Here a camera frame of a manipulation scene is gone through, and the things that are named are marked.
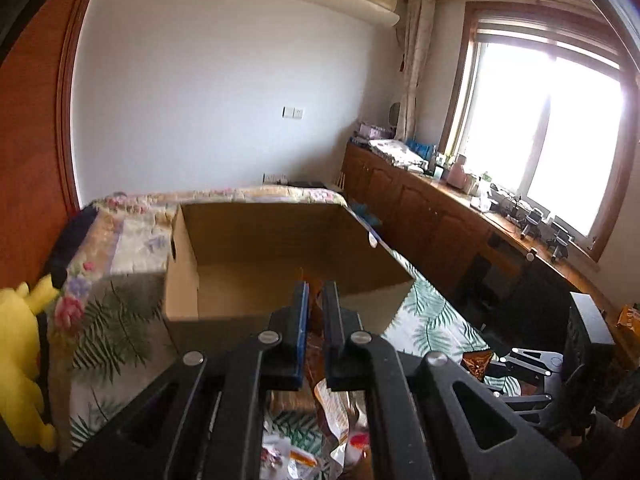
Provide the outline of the beige window curtain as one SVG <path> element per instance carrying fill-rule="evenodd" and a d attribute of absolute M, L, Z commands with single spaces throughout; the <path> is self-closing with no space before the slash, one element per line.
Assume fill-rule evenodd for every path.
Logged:
<path fill-rule="evenodd" d="M 402 60 L 402 96 L 396 138 L 406 142 L 416 133 L 418 87 L 430 50 L 435 0 L 408 0 Z"/>

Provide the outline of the yellow Pikachu plush toy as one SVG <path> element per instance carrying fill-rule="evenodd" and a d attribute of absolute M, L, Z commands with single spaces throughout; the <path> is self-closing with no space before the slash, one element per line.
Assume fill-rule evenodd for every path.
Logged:
<path fill-rule="evenodd" d="M 56 450 L 58 434 L 42 420 L 37 315 L 57 296 L 52 278 L 46 275 L 33 288 L 23 283 L 2 289 L 0 304 L 1 417 L 19 445 L 39 446 L 46 452 Z"/>

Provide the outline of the wooden wardrobe door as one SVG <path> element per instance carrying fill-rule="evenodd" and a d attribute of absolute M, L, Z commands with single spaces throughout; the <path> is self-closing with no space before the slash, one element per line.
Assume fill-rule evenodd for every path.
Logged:
<path fill-rule="evenodd" d="M 70 94 L 89 0 L 32 0 L 1 48 L 1 284 L 35 283 L 79 209 Z"/>

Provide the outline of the chicken foot snack packet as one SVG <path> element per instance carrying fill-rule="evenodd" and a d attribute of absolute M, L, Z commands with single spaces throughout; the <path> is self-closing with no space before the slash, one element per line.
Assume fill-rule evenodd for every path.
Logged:
<path fill-rule="evenodd" d="M 349 434 L 349 409 L 352 407 L 349 393 L 333 391 L 326 384 L 326 380 L 321 379 L 314 386 L 314 397 L 320 404 L 324 426 L 329 431 L 329 447 L 333 451 L 346 442 Z"/>

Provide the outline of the floral quilt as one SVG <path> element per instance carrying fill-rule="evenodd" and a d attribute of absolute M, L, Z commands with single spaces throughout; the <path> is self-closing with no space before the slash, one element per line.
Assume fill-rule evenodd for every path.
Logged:
<path fill-rule="evenodd" d="M 114 193 L 94 200 L 76 214 L 56 240 L 43 272 L 66 277 L 60 296 L 48 311 L 49 332 L 67 338 L 81 331 L 94 284 L 117 274 L 163 274 L 177 209 L 190 203 L 339 204 L 346 200 L 327 188 L 267 184 L 127 195 Z"/>

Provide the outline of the wall power outlet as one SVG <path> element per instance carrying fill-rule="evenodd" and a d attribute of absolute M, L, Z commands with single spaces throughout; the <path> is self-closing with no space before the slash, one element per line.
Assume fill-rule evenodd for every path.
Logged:
<path fill-rule="evenodd" d="M 287 185 L 288 177 L 285 176 L 284 174 L 263 174 L 262 183 L 274 184 L 274 185 Z"/>

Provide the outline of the wooden framed window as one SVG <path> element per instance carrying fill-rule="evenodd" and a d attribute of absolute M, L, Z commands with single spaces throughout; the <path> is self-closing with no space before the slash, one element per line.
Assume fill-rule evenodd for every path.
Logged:
<path fill-rule="evenodd" d="M 630 180 L 637 85 L 631 57 L 594 16 L 468 1 L 439 146 L 465 155 L 599 261 Z"/>

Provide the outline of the brown cardboard box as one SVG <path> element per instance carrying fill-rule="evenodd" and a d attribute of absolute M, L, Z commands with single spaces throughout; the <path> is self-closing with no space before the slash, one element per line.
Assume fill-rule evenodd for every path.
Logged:
<path fill-rule="evenodd" d="M 210 356 L 268 326 L 305 281 L 336 284 L 342 307 L 382 334 L 414 283 L 342 204 L 200 203 L 172 227 L 163 316 L 179 352 Z"/>

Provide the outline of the folded patterned cloth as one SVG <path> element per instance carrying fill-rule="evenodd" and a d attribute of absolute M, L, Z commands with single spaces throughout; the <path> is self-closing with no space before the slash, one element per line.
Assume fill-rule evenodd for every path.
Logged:
<path fill-rule="evenodd" d="M 378 139 L 369 141 L 370 150 L 384 158 L 392 166 L 408 169 L 410 167 L 425 168 L 427 161 L 408 148 L 405 143 L 395 139 Z"/>

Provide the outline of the white orange snack packet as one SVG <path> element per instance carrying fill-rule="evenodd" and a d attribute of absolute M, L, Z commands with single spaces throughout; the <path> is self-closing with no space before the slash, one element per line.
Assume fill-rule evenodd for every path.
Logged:
<path fill-rule="evenodd" d="M 265 434 L 260 453 L 260 480 L 314 479 L 320 472 L 319 461 L 310 453 L 292 445 L 288 437 Z"/>

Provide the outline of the wooden cabinet counter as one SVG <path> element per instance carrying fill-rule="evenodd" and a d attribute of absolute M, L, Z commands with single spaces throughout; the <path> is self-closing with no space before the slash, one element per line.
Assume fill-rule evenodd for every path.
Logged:
<path fill-rule="evenodd" d="M 552 261 L 544 244 L 522 240 L 505 218 L 481 214 L 452 188 L 353 143 L 342 173 L 347 198 L 378 218 L 384 242 L 500 344 L 563 349 L 570 296 L 582 292 L 603 314 L 618 357 L 638 363 L 638 342 L 616 325 L 620 310 L 570 263 Z"/>

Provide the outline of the pink jar on counter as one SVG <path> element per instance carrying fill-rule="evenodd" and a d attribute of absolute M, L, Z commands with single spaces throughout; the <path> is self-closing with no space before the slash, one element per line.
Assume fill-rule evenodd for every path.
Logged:
<path fill-rule="evenodd" d="M 466 172 L 464 165 L 466 163 L 466 157 L 463 154 L 459 154 L 450 166 L 446 182 L 452 188 L 462 190 L 466 181 Z"/>

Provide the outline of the white wall switch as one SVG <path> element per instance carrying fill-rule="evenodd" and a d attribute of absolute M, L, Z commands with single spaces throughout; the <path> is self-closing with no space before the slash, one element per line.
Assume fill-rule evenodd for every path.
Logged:
<path fill-rule="evenodd" d="M 282 108 L 282 117 L 284 119 L 301 120 L 304 117 L 304 110 L 294 106 L 285 106 Z"/>

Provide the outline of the palm leaf bed sheet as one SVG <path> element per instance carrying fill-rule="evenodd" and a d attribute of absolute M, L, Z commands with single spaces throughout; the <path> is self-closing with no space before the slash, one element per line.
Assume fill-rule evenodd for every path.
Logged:
<path fill-rule="evenodd" d="M 454 362 L 489 346 L 476 330 L 405 258 L 399 263 L 414 283 L 383 336 L 397 350 L 424 356 L 444 352 Z M 66 340 L 70 368 L 67 426 L 61 432 L 61 455 L 78 451 L 153 379 L 175 361 L 177 350 L 160 316 L 165 274 L 104 276 L 90 292 L 81 331 Z M 316 479 L 334 479 L 346 466 L 346 445 L 333 451 L 314 386 L 317 363 L 300 393 L 275 393 L 268 406 L 265 434 L 291 439 L 292 445 L 320 463 Z M 364 412 L 363 397 L 349 393 L 350 412 Z"/>

